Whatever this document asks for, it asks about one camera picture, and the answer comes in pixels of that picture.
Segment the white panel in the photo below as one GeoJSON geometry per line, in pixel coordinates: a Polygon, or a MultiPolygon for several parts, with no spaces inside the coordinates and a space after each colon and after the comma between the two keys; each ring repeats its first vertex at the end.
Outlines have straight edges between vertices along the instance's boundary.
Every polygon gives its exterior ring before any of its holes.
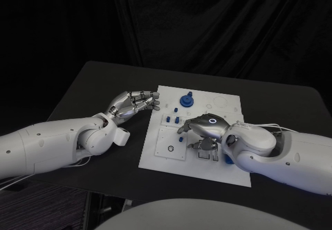
{"type": "MultiPolygon", "coordinates": [[[[179,141],[181,135],[176,136],[178,128],[187,119],[195,118],[202,114],[213,113],[221,116],[230,124],[239,120],[244,122],[240,97],[168,86],[159,86],[158,92],[161,93],[161,111],[152,111],[139,167],[252,187],[250,173],[243,171],[236,165],[226,163],[226,155],[221,147],[217,153],[218,161],[213,161],[213,156],[210,160],[198,158],[198,150],[195,149],[185,149],[184,161],[155,155],[161,128],[174,130],[169,136],[179,141]],[[192,91],[194,105],[185,108],[181,105],[181,97],[189,91],[192,91]],[[171,116],[171,124],[166,122],[168,116],[171,116]],[[175,117],[181,117],[181,125],[175,124],[175,117]]],[[[194,144],[201,139],[202,137],[189,131],[187,134],[187,145],[194,144]]]]}
{"type": "Polygon", "coordinates": [[[158,135],[158,146],[155,155],[165,158],[172,158],[178,160],[185,160],[185,150],[187,150],[187,133],[181,135],[176,133],[175,129],[161,128],[158,135]]]}

